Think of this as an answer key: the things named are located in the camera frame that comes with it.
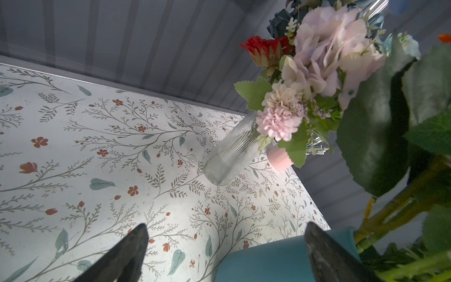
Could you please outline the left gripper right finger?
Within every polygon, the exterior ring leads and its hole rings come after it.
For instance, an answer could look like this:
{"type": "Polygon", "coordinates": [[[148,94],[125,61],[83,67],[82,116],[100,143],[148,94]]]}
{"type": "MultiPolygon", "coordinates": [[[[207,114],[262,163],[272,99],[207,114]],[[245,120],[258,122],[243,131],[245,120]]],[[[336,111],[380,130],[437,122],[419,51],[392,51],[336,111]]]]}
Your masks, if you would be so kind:
{"type": "Polygon", "coordinates": [[[316,282],[379,282],[354,256],[317,224],[309,222],[304,234],[316,282]]]}

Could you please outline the blue hydrangea flower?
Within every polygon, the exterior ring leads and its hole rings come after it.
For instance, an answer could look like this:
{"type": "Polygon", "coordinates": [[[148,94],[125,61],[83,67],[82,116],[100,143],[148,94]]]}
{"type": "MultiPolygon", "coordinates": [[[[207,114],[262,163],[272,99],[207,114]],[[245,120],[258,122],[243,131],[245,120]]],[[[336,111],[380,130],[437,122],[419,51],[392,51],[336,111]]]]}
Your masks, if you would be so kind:
{"type": "Polygon", "coordinates": [[[421,59],[399,40],[385,65],[365,82],[337,131],[342,157],[356,183],[378,199],[403,179],[406,187],[354,236],[359,249],[435,205],[451,204],[451,45],[421,59]]]}

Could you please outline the dusty blue rose bunch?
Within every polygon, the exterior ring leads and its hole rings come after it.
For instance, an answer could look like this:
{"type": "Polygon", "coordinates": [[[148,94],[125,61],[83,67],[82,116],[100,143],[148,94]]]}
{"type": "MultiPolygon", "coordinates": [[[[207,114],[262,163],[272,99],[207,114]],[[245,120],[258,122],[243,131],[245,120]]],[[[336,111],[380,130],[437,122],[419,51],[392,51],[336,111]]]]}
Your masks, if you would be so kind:
{"type": "Polygon", "coordinates": [[[339,9],[344,6],[361,9],[358,15],[367,20],[370,26],[381,29],[385,20],[382,12],[388,6],[388,1],[286,1],[285,9],[275,14],[267,29],[273,38],[282,38],[289,22],[296,20],[301,23],[310,10],[318,7],[339,9]]]}

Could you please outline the pale aqua peony stem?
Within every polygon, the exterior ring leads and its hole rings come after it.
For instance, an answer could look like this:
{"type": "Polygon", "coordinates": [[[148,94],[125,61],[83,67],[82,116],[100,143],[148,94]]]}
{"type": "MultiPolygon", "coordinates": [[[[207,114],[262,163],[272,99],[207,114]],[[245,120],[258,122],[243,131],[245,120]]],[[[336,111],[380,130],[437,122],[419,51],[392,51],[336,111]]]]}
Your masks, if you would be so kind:
{"type": "MultiPolygon", "coordinates": [[[[417,60],[421,58],[421,52],[419,50],[418,41],[406,32],[399,33],[397,35],[399,42],[401,43],[403,50],[406,54],[415,57],[417,60]]],[[[382,43],[382,51],[385,55],[390,56],[392,48],[393,34],[389,34],[385,41],[382,43]]]]}

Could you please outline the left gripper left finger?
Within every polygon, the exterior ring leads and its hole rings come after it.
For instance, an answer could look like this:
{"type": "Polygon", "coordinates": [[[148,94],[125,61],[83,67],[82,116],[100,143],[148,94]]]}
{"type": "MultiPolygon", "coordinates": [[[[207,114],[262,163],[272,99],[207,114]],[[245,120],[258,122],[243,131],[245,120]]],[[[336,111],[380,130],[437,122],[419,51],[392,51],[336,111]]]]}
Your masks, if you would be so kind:
{"type": "Polygon", "coordinates": [[[142,275],[148,243],[147,227],[141,223],[75,280],[77,282],[137,282],[142,275]]]}

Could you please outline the cream white rose stem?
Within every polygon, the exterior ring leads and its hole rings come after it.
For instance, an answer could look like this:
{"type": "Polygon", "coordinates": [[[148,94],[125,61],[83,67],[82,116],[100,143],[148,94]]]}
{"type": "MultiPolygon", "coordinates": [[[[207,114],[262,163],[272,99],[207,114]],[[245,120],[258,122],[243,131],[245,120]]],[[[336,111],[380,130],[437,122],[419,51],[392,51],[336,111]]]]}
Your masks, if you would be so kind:
{"type": "Polygon", "coordinates": [[[364,266],[383,282],[449,282],[451,280],[451,205],[430,205],[422,226],[422,234],[414,243],[400,248],[388,244],[381,255],[374,244],[390,231],[425,209],[408,203],[372,223],[370,218],[354,234],[357,251],[364,266]]]}

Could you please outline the teal ceramic vase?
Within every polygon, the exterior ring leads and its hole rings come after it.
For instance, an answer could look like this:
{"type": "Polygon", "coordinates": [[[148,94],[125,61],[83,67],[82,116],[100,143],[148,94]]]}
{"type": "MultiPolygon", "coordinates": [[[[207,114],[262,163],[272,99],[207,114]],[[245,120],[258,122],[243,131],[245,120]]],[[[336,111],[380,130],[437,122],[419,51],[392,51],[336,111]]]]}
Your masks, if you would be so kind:
{"type": "MultiPolygon", "coordinates": [[[[333,278],[334,282],[377,282],[379,280],[372,278],[372,273],[362,265],[353,228],[327,230],[325,233],[357,260],[352,265],[334,263],[335,271],[345,275],[344,278],[333,278]]],[[[316,279],[305,236],[301,235],[230,253],[219,264],[215,281],[314,282],[316,279]]]]}

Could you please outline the orange gerbera flower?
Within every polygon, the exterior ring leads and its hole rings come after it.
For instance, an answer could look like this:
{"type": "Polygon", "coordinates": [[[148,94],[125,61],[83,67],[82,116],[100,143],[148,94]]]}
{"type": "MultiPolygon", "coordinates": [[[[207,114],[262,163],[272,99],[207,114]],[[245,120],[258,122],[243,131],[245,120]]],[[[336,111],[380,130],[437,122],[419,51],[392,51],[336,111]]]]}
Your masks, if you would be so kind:
{"type": "Polygon", "coordinates": [[[442,34],[438,36],[438,39],[442,43],[451,43],[451,35],[450,34],[442,34]]]}

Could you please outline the red gerbera flower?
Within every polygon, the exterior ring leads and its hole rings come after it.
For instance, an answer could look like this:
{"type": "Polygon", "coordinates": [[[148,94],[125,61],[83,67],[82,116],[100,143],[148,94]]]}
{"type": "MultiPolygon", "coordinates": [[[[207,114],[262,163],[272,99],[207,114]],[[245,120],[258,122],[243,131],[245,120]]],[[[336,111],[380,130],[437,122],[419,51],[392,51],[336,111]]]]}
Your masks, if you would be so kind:
{"type": "Polygon", "coordinates": [[[240,44],[251,56],[253,62],[260,68],[267,70],[267,76],[271,76],[278,68],[284,55],[295,53],[295,47],[290,44],[288,37],[276,39],[263,39],[252,36],[245,43],[240,44]]]}

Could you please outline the clear glass vase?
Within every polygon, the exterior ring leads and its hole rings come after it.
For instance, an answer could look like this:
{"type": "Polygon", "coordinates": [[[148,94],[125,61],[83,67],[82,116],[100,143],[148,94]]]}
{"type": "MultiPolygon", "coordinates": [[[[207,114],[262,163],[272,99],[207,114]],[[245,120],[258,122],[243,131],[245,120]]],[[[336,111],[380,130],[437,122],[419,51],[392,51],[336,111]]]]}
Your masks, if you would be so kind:
{"type": "Polygon", "coordinates": [[[271,143],[257,131],[256,118],[257,112],[245,116],[204,158],[203,171],[212,184],[228,185],[271,143]]]}

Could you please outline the white pink flower bunch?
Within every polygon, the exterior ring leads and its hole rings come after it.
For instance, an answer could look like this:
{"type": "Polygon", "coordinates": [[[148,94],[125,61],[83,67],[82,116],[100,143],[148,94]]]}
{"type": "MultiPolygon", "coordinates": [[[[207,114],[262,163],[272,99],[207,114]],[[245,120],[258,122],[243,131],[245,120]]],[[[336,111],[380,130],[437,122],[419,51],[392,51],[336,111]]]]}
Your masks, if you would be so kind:
{"type": "Polygon", "coordinates": [[[308,155],[319,154],[315,141],[338,129],[350,100],[385,63],[383,27],[358,14],[359,8],[318,7],[287,32],[295,53],[284,55],[271,76],[235,84],[247,108],[257,112],[257,131],[284,148],[301,168],[308,155]]]}

